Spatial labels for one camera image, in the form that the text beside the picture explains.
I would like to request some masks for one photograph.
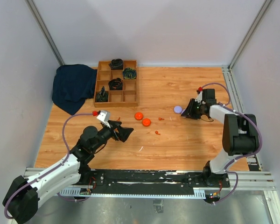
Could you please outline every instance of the dark blue cloth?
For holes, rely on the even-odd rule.
[[[70,115],[75,114],[87,98],[93,98],[97,70],[83,64],[62,65],[56,70],[52,100]]]

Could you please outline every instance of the orange disc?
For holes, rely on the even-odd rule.
[[[142,121],[142,124],[143,124],[143,126],[148,127],[148,126],[150,126],[151,121],[148,118],[144,118]]]
[[[136,120],[142,120],[143,119],[143,114],[141,112],[135,113],[135,119]]]

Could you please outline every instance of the gray wall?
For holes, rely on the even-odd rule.
[[[257,115],[264,138],[260,159],[272,172],[280,198],[280,0],[268,10],[233,71],[245,111]]]
[[[264,0],[35,0],[66,63],[227,65]]]
[[[25,1],[0,0],[0,224],[12,180],[34,164],[57,67]]]

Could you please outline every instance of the wooden compartment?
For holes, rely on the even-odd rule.
[[[139,73],[137,61],[124,61],[124,69],[132,68],[137,71],[136,79],[123,79],[123,70],[111,70],[109,63],[111,61],[100,61],[98,63],[97,81],[95,85],[95,96],[104,86],[109,93],[108,102],[96,102],[95,107],[126,107],[139,105]],[[110,90],[109,81],[115,78],[123,80],[123,90]]]

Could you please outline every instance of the small red object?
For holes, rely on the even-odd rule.
[[[142,120],[143,119],[143,114],[141,112],[135,113],[135,119],[136,120]]]
[[[142,121],[142,124],[143,124],[143,126],[148,127],[148,126],[150,126],[151,121],[148,118],[144,118]]]
[[[93,116],[98,116],[98,114],[99,114],[99,111],[93,111],[93,112],[92,112],[92,115],[93,115]]]

